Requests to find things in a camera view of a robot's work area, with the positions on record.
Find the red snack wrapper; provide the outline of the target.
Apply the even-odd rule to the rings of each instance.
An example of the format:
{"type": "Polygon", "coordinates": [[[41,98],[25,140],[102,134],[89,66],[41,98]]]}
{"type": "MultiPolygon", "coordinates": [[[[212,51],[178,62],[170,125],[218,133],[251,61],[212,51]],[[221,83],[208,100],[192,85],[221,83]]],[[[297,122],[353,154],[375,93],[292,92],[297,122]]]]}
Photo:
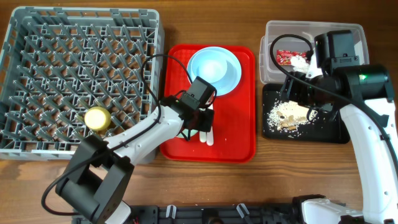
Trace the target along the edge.
{"type": "Polygon", "coordinates": [[[289,51],[289,50],[277,50],[276,60],[279,65],[291,65],[292,58],[303,58],[304,61],[307,60],[306,52],[297,52],[297,51],[289,51]]]}

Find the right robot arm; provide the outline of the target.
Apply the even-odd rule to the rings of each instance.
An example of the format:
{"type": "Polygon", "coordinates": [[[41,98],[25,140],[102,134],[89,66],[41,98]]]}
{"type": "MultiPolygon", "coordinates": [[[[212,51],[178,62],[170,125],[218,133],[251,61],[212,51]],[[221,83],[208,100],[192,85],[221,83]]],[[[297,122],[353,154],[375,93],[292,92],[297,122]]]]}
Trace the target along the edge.
{"type": "Polygon", "coordinates": [[[363,191],[360,211],[325,197],[294,199],[300,223],[396,223],[397,130],[391,77],[382,65],[362,65],[350,30],[330,31],[309,43],[322,71],[286,72],[284,100],[339,114],[354,147],[363,191]]]}

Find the grey dishwasher rack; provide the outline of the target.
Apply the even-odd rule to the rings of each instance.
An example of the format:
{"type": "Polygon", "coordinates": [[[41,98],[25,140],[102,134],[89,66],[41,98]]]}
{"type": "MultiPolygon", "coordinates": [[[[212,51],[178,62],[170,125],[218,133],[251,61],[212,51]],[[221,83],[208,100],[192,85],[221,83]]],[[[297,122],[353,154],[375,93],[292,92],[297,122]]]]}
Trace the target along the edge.
{"type": "Polygon", "coordinates": [[[117,135],[155,108],[164,28],[153,9],[17,7],[1,45],[1,158],[70,159],[95,106],[117,135]]]}

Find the white plastic fork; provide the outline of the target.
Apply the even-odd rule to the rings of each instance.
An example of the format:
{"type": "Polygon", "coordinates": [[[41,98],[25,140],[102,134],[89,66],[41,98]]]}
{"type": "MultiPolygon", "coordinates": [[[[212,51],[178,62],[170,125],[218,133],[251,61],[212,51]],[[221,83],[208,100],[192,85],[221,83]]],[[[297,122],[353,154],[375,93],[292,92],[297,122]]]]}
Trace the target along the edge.
{"type": "Polygon", "coordinates": [[[211,128],[210,131],[206,133],[206,144],[208,146],[214,145],[213,128],[211,128]]]}

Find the rice and food scraps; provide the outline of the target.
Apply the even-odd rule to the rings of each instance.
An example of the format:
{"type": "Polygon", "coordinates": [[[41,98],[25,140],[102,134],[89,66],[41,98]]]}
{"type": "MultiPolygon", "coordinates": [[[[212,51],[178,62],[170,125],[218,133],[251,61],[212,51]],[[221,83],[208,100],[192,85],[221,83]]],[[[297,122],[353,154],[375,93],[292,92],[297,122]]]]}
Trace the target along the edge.
{"type": "Polygon", "coordinates": [[[271,133],[287,134],[288,138],[294,138],[302,134],[306,124],[312,124],[317,119],[318,112],[294,101],[277,100],[266,115],[266,124],[271,133]]]}

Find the black tray bin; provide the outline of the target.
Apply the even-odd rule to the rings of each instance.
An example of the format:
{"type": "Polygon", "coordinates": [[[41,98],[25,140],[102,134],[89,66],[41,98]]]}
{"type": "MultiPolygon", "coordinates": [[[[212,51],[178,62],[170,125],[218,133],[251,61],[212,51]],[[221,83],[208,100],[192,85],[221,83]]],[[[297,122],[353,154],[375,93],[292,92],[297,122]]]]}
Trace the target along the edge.
{"type": "Polygon", "coordinates": [[[262,88],[262,135],[268,139],[330,142],[346,144],[349,141],[348,131],[339,116],[333,121],[329,120],[328,114],[318,112],[317,119],[312,124],[306,124],[299,137],[288,138],[287,134],[273,134],[268,130],[266,124],[266,112],[270,112],[271,106],[280,100],[279,91],[281,84],[266,84],[262,88]]]}

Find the green bowl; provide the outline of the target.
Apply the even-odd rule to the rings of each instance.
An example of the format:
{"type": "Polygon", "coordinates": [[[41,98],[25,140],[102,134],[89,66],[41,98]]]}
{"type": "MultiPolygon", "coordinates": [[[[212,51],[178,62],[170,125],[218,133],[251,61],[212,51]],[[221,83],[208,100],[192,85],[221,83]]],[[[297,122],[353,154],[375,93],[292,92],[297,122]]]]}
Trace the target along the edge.
{"type": "Polygon", "coordinates": [[[181,133],[179,133],[177,135],[177,138],[183,138],[183,136],[191,138],[192,136],[196,135],[197,133],[198,133],[198,131],[195,129],[191,129],[191,130],[184,129],[181,133]]]}

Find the yellow plastic cup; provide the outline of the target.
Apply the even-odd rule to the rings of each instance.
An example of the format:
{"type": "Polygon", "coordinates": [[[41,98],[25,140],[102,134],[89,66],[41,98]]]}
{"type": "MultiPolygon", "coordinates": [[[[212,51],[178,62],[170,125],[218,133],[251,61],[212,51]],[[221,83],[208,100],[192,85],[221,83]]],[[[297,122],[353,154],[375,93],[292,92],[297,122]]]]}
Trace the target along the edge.
{"type": "Polygon", "coordinates": [[[109,127],[111,123],[111,114],[108,110],[100,106],[95,106],[85,113],[84,123],[94,131],[102,131],[109,127]]]}

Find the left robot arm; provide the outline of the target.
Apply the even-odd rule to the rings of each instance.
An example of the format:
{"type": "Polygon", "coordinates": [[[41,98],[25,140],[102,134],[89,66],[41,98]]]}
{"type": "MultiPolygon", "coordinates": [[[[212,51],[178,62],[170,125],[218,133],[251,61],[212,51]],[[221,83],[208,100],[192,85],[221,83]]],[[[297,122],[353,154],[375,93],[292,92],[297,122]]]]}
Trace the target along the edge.
{"type": "Polygon", "coordinates": [[[91,223],[126,223],[123,202],[134,167],[163,142],[183,131],[211,129],[207,102],[216,88],[197,77],[187,91],[158,102],[143,121],[104,140],[88,136],[70,159],[55,192],[91,223]]]}

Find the light blue bowl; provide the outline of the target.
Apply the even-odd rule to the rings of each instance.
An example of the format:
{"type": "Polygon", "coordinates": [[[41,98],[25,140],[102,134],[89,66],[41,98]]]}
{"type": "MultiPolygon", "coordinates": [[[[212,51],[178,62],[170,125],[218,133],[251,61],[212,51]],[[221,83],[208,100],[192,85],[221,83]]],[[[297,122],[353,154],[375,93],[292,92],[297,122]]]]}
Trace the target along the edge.
{"type": "Polygon", "coordinates": [[[208,83],[215,83],[226,75],[227,67],[223,53],[215,50],[201,50],[193,56],[190,70],[193,79],[200,77],[208,83]]]}

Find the white plastic spoon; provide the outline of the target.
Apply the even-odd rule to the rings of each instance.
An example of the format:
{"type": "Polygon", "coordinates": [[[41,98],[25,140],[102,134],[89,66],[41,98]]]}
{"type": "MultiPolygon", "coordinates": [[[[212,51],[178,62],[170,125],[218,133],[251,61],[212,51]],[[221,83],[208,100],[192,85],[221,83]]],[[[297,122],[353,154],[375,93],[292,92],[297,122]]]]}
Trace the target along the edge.
{"type": "Polygon", "coordinates": [[[206,132],[200,131],[199,138],[200,138],[200,142],[206,142],[206,132]]]}

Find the light blue plate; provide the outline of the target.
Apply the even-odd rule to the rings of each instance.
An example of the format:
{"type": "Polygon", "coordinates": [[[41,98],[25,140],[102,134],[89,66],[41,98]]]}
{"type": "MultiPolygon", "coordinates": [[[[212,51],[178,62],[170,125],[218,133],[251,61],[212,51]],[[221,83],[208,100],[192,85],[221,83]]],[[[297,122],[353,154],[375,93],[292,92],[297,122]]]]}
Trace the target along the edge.
{"type": "MultiPolygon", "coordinates": [[[[205,47],[201,50],[215,50],[219,51],[224,54],[226,57],[226,61],[228,64],[226,75],[218,82],[210,83],[214,86],[217,90],[217,96],[222,96],[230,93],[233,91],[240,82],[241,75],[242,75],[242,68],[238,58],[229,50],[222,48],[222,47],[205,47]]],[[[187,70],[192,80],[193,77],[191,75],[191,61],[193,56],[188,61],[187,70]]]]}

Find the red plastic tray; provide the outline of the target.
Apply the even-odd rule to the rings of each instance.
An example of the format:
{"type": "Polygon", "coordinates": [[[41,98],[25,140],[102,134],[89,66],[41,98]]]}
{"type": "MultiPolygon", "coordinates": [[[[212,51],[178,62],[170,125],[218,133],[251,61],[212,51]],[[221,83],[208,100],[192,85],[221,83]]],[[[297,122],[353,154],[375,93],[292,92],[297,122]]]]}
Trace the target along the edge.
{"type": "Polygon", "coordinates": [[[242,76],[237,87],[214,102],[213,136],[209,146],[198,134],[189,141],[175,137],[160,145],[168,159],[196,162],[245,163],[256,152],[256,86],[255,56],[243,46],[225,45],[238,58],[242,76]]]}

